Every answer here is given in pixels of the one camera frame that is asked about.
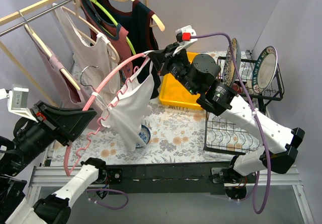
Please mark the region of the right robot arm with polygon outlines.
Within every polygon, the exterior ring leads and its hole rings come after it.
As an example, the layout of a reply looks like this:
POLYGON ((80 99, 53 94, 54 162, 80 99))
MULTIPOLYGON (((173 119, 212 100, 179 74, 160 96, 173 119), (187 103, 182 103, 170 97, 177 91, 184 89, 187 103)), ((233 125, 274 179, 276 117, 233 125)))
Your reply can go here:
POLYGON ((287 173, 297 157, 304 130, 284 127, 252 108, 236 91, 217 80, 220 66, 210 55, 199 53, 189 61, 186 50, 177 51, 178 47, 174 43, 148 53, 157 72, 161 76, 170 73, 190 94, 199 94, 196 102, 207 112, 236 124, 257 139, 265 137, 267 143, 254 152, 234 156, 229 167, 214 176, 221 182, 237 183, 264 169, 287 173))

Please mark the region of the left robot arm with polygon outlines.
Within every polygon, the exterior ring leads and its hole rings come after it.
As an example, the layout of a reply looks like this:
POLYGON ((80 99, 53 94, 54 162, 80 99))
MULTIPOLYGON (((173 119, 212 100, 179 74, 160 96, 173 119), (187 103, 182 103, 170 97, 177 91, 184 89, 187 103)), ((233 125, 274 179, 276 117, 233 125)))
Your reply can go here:
POLYGON ((97 113, 93 108, 57 108, 39 101, 30 114, 16 123, 13 140, 1 137, 1 146, 7 148, 1 158, 1 223, 67 223, 87 187, 106 180, 103 160, 89 158, 65 186, 33 206, 23 192, 27 182, 15 177, 54 141, 62 145, 75 141, 97 113))

